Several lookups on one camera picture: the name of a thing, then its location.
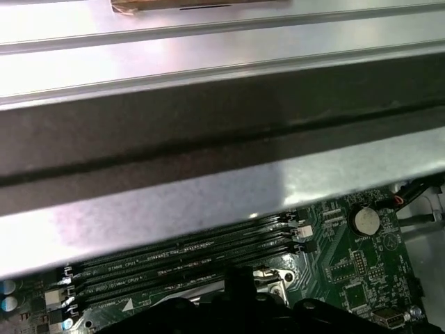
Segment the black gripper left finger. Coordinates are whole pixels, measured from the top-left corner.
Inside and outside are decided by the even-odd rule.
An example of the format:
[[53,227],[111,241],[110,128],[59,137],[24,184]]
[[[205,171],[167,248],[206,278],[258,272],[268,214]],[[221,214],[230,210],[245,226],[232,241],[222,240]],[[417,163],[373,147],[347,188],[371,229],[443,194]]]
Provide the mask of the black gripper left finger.
[[203,302],[174,297],[110,325],[100,333],[228,333],[241,316],[241,269],[225,272],[224,290]]

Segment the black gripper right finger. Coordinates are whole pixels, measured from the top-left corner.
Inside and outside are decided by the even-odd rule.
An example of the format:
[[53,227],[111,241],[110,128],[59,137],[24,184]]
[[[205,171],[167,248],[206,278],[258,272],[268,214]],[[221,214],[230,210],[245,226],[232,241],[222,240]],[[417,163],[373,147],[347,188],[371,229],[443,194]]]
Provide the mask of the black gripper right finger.
[[257,291],[251,267],[241,267],[240,275],[240,316],[247,333],[391,332],[316,299],[303,299],[289,308],[280,297]]

